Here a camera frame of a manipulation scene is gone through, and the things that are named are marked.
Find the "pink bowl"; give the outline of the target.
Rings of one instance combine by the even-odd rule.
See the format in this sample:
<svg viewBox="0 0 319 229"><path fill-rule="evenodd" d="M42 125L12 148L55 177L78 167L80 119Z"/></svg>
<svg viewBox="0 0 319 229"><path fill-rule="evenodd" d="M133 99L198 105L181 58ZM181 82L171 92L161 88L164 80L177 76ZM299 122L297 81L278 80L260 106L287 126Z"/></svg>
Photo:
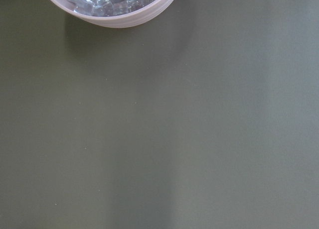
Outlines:
<svg viewBox="0 0 319 229"><path fill-rule="evenodd" d="M50 1L66 13L83 21L108 28L127 28L138 26L154 19L165 11L174 0L155 0L147 6L131 13L109 17L88 16L74 12L72 3L67 0Z"/></svg>

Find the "clear ice cubes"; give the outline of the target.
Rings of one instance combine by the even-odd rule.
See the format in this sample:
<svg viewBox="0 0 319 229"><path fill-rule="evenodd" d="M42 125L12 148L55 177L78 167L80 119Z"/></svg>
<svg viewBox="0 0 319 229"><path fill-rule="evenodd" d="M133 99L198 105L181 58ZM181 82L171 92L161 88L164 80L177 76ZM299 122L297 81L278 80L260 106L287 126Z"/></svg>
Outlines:
<svg viewBox="0 0 319 229"><path fill-rule="evenodd" d="M67 0L80 14L109 17L127 14L145 7L155 0Z"/></svg>

